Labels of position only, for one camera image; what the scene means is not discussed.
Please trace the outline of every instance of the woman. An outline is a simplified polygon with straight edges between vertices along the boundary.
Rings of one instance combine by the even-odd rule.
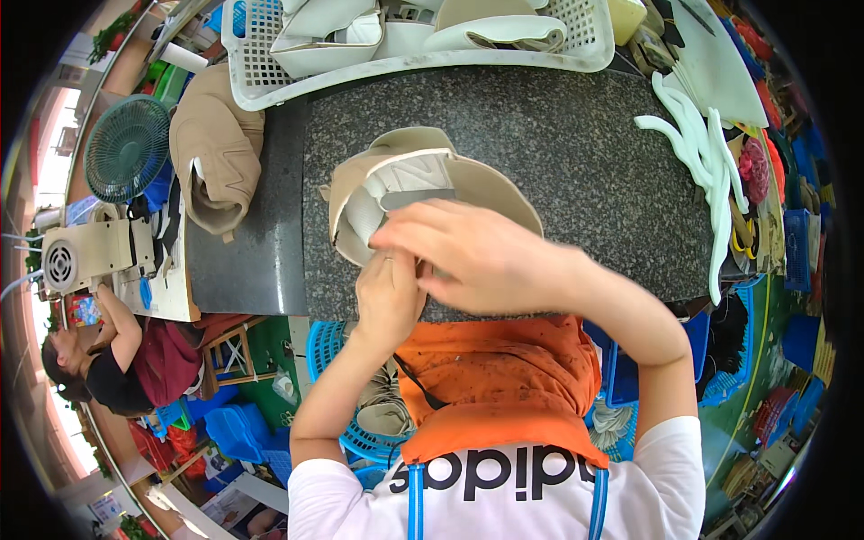
[[[123,416],[142,416],[169,405],[200,382],[195,348],[201,332],[135,315],[104,283],[94,294],[105,324],[89,346],[76,327],[52,332],[42,346],[45,373],[70,401],[97,401]]]
[[[372,245],[357,281],[359,324],[291,428],[290,538],[698,536],[693,360],[660,301],[577,248],[452,201],[389,213]],[[416,258],[448,277],[417,278]],[[427,291],[473,314],[576,316],[416,324]],[[633,461],[610,463],[588,437],[582,417],[600,367],[578,317],[638,363]],[[364,493],[339,436],[394,352],[418,430]]]

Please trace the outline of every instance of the black strap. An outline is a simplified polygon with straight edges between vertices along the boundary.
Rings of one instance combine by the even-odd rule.
[[[399,364],[399,367],[402,369],[405,375],[407,375],[408,378],[411,379],[411,381],[413,381],[414,384],[416,384],[417,387],[423,392],[423,396],[426,397],[426,403],[429,404],[429,407],[431,407],[432,410],[439,410],[443,407],[450,405],[450,403],[443,402],[442,400],[430,394],[425,388],[423,388],[423,385],[420,384],[420,381],[417,380],[416,375],[412,373],[410,369],[408,369],[408,366],[406,366],[402,359],[399,358],[398,354],[393,353],[393,359],[396,360],[396,363]]]

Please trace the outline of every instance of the white plastic basket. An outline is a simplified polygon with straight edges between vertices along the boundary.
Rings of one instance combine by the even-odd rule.
[[[231,89],[237,105],[261,111],[289,99],[350,80],[425,67],[497,65],[550,67],[583,73],[600,71],[615,55],[612,19],[607,0],[550,0],[543,15],[567,25],[564,48],[557,54],[510,50],[442,51],[374,60],[331,72],[291,79],[270,57],[270,46],[282,30],[279,0],[242,0],[246,3],[246,36],[231,31],[234,4],[222,9],[222,45],[228,52]]]

